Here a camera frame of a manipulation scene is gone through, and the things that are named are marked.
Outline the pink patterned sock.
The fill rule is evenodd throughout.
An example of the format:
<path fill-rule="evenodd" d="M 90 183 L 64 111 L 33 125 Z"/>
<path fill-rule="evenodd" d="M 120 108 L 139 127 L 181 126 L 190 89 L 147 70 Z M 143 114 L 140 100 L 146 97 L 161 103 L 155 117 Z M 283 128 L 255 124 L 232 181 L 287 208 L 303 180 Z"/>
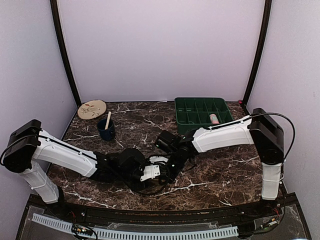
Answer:
<path fill-rule="evenodd" d="M 210 122 L 213 124 L 213 125 L 216 125 L 216 124 L 219 124 L 220 121 L 219 121 L 219 118 L 216 114 L 212 113 L 209 115 L 209 118 L 210 118 Z"/>

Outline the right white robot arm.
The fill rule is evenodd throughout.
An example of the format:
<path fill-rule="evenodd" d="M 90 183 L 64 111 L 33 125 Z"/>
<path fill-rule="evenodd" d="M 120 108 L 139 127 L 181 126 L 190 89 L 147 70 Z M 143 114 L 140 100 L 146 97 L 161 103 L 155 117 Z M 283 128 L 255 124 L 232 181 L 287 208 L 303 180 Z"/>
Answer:
<path fill-rule="evenodd" d="M 289 153 L 284 147 L 284 130 L 273 116 L 283 115 L 255 108 L 252 114 L 241 119 L 195 128 L 183 136 L 164 130 L 157 137 L 155 146 L 170 155 L 170 180 L 174 180 L 185 162 L 197 154 L 230 146 L 254 145 L 262 163 L 262 201 L 255 205 L 255 213 L 266 217 L 275 208 L 274 200 L 278 197 L 284 162 Z"/>

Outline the green compartment tray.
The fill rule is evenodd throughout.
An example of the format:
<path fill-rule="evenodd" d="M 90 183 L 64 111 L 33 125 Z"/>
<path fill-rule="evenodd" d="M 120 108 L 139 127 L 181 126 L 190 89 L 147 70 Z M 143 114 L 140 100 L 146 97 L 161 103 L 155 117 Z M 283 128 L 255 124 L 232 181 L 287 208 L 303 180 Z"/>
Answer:
<path fill-rule="evenodd" d="M 227 103 L 220 97 L 177 97 L 174 104 L 177 132 L 181 135 L 189 130 L 211 126 L 212 114 L 219 124 L 234 120 Z"/>

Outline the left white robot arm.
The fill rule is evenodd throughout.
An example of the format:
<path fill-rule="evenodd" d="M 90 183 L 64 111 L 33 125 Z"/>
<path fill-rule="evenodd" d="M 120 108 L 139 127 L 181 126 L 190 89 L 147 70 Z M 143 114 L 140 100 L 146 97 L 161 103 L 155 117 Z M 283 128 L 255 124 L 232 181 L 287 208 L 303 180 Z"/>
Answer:
<path fill-rule="evenodd" d="M 62 199 L 64 194 L 40 167 L 45 161 L 70 169 L 97 182 L 112 183 L 120 180 L 139 190 L 145 181 L 160 175 L 160 168 L 149 163 L 137 149 L 127 148 L 121 153 L 102 154 L 77 148 L 63 142 L 41 128 L 33 119 L 14 131 L 0 164 L 17 173 L 35 190 L 60 218 L 67 218 L 70 206 Z"/>

